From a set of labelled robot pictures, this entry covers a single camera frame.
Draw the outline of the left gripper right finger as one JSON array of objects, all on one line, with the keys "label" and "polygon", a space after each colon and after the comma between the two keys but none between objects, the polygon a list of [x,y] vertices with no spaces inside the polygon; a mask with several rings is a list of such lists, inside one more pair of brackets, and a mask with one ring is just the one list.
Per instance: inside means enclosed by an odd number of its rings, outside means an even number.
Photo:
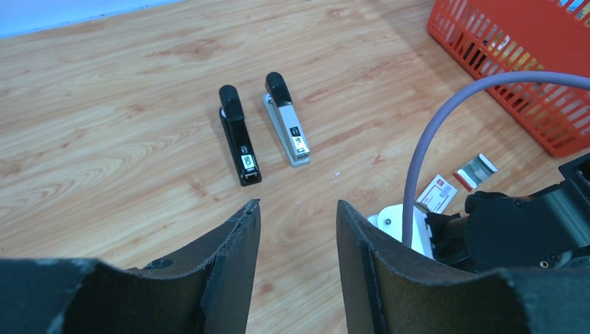
[{"label": "left gripper right finger", "polygon": [[375,228],[347,201],[336,215],[349,333],[588,333],[589,270],[446,266]]}]

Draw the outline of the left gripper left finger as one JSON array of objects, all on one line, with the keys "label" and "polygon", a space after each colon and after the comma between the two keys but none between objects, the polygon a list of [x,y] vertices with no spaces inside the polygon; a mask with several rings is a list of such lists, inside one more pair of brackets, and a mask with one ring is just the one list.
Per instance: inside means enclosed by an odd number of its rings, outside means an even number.
[{"label": "left gripper left finger", "polygon": [[260,202],[145,267],[96,258],[1,260],[2,333],[244,333]]}]

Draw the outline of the red white staple box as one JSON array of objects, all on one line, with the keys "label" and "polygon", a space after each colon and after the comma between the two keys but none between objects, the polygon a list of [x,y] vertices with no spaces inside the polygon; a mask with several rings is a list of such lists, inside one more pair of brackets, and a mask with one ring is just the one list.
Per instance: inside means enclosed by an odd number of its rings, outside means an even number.
[{"label": "red white staple box", "polygon": [[416,200],[416,205],[423,212],[441,214],[445,211],[458,189],[441,175],[436,175]]}]

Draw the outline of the grey and black stapler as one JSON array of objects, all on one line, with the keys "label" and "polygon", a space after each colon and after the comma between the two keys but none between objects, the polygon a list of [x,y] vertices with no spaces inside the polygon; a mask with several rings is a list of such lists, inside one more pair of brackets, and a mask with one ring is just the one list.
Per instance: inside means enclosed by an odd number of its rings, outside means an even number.
[{"label": "grey and black stapler", "polygon": [[310,146],[283,76],[278,72],[268,73],[265,88],[262,100],[290,166],[298,168],[309,164]]}]

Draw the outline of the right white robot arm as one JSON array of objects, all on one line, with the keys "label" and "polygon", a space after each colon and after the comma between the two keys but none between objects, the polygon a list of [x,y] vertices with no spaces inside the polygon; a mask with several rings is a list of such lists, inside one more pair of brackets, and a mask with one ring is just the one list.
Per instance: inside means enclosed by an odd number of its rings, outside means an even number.
[{"label": "right white robot arm", "polygon": [[589,268],[589,155],[559,172],[563,181],[528,196],[477,191],[465,216],[427,214],[434,260],[470,273]]}]

